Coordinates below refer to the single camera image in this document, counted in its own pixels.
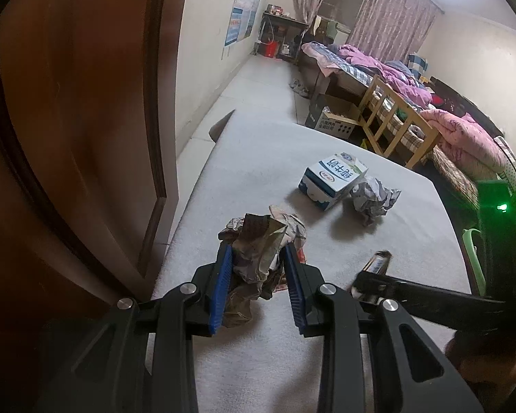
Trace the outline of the person right hand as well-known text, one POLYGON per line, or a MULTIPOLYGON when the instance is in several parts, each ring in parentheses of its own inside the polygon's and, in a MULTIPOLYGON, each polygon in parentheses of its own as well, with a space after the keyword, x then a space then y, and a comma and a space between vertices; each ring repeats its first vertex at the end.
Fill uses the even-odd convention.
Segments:
POLYGON ((516 350, 499 350, 488 339, 457 332, 444 354, 467 382, 502 392, 516 387, 516 350))

